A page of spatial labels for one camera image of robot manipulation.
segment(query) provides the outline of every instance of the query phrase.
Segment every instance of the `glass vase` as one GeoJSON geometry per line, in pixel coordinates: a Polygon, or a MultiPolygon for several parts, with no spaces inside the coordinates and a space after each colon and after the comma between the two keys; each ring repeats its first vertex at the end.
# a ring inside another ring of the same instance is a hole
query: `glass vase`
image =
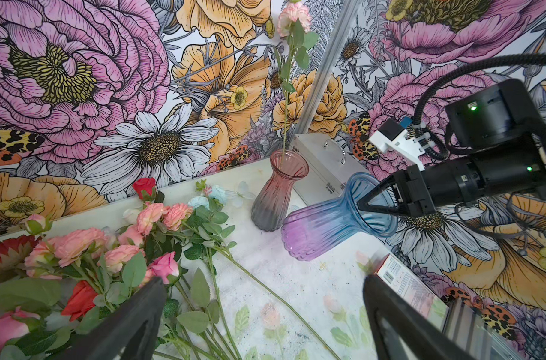
{"type": "Polygon", "coordinates": [[[291,199],[293,184],[309,173],[305,159],[291,150],[277,150],[269,160],[273,175],[255,199],[251,208],[251,220],[263,231],[275,231],[283,225],[291,199]]]}
{"type": "MultiPolygon", "coordinates": [[[[285,249],[298,260],[310,261],[364,232],[389,237],[397,231],[397,217],[374,212],[360,213],[356,203],[379,182],[367,173],[355,173],[341,197],[292,212],[284,221],[281,235],[285,249]]],[[[373,205],[393,207],[388,192],[382,192],[373,205]]]]}

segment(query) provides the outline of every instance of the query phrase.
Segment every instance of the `barcode label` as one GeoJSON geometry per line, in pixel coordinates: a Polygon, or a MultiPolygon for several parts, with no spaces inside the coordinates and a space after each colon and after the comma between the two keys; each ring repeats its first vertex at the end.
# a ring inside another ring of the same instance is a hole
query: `barcode label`
{"type": "Polygon", "coordinates": [[[383,275],[383,278],[389,284],[391,284],[391,282],[393,281],[393,276],[391,275],[391,273],[389,271],[385,271],[385,274],[383,275]]]}

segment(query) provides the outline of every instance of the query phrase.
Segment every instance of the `pink peony illustration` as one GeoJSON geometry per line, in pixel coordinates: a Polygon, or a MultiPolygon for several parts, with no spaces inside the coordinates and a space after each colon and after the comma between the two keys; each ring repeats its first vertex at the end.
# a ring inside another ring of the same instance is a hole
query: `pink peony illustration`
{"type": "MultiPolygon", "coordinates": [[[[385,23],[379,40],[396,58],[426,64],[453,60],[471,63],[495,56],[546,11],[546,0],[476,1],[477,5],[464,0],[439,6],[425,2],[419,8],[416,6],[420,3],[411,3],[408,8],[390,6],[389,12],[399,14],[382,14],[394,21],[385,23]]],[[[376,58],[383,56],[382,51],[376,51],[378,48],[369,47],[376,58]]]]}
{"type": "Polygon", "coordinates": [[[0,127],[45,135],[41,159],[88,162],[95,139],[165,102],[158,29],[146,0],[0,1],[0,127]]]}
{"type": "MultiPolygon", "coordinates": [[[[379,102],[369,110],[370,134],[375,133],[381,124],[390,117],[399,120],[404,116],[412,116],[415,106],[425,90],[437,79],[456,68],[457,66],[454,64],[447,64],[425,71],[417,78],[413,74],[401,74],[391,78],[379,102]]],[[[476,71],[453,80],[429,99],[421,118],[422,122],[443,139],[448,122],[447,113],[443,107],[493,84],[493,80],[482,71],[476,71]]],[[[433,162],[427,155],[420,156],[420,159],[424,164],[433,162]]],[[[367,169],[379,181],[397,170],[406,168],[407,162],[395,151],[381,153],[378,159],[367,162],[367,169]]]]}

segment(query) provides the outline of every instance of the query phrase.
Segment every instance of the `red rose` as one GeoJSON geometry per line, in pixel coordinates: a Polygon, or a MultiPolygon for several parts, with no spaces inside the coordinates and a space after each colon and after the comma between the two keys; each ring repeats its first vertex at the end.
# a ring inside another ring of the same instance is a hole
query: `red rose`
{"type": "Polygon", "coordinates": [[[139,195],[141,200],[154,200],[155,197],[153,194],[157,191],[155,185],[156,182],[154,177],[142,177],[133,183],[133,189],[137,192],[137,195],[139,195]],[[143,198],[143,190],[149,194],[149,199],[143,198]]]}
{"type": "Polygon", "coordinates": [[[85,280],[79,281],[73,289],[73,295],[67,301],[67,306],[61,311],[61,315],[71,315],[69,321],[75,321],[81,315],[85,315],[95,307],[93,299],[97,293],[85,280]]]}

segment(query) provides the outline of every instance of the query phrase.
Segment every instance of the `vase rim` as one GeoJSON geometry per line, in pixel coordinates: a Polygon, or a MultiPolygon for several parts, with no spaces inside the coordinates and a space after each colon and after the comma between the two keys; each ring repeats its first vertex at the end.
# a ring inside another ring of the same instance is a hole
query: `vase rim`
{"type": "Polygon", "coordinates": [[[304,177],[307,176],[307,174],[309,173],[309,164],[307,163],[307,161],[305,160],[303,156],[299,155],[297,152],[292,150],[285,150],[285,161],[287,161],[288,159],[291,159],[292,161],[300,162],[301,165],[303,166],[303,175],[299,175],[299,176],[289,175],[283,170],[281,170],[275,163],[275,159],[278,158],[282,153],[283,153],[283,149],[280,148],[279,150],[273,151],[273,154],[269,156],[269,162],[271,163],[271,168],[273,168],[273,171],[275,171],[275,173],[277,173],[279,176],[284,177],[285,179],[295,180],[295,181],[303,179],[304,177]]]}

